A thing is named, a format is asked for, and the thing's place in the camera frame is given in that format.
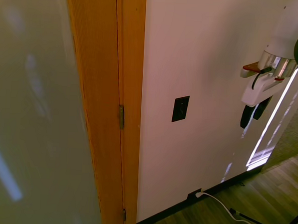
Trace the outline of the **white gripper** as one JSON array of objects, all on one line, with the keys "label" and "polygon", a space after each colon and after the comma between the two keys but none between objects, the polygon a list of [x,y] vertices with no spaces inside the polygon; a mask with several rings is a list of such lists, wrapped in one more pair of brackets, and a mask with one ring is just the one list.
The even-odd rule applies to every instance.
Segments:
[{"label": "white gripper", "polygon": [[283,81],[276,81],[275,78],[270,75],[258,77],[254,88],[252,88],[253,82],[253,80],[250,80],[241,98],[242,102],[245,104],[245,108],[241,116],[240,126],[244,129],[252,118],[255,106],[259,104],[253,118],[259,120],[270,103],[272,95],[276,94],[284,87]]}]

